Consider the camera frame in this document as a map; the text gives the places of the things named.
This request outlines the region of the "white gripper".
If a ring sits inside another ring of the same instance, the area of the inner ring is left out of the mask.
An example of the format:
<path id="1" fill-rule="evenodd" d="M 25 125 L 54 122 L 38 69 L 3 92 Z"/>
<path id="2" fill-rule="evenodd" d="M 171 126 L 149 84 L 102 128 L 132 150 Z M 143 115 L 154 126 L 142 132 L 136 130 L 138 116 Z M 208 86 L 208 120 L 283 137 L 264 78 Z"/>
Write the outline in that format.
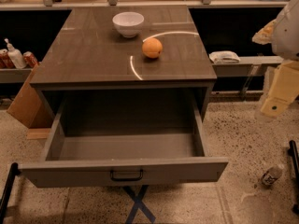
<path id="1" fill-rule="evenodd" d="M 299 59 L 299 0 L 290 0 L 276 20 L 268 22 L 252 41 L 266 45 L 271 43 L 271 38 L 272 51 L 276 55 L 287 60 Z M 260 112 L 276 118 L 299 96 L 299 62 L 285 61 L 272 74 Z"/>

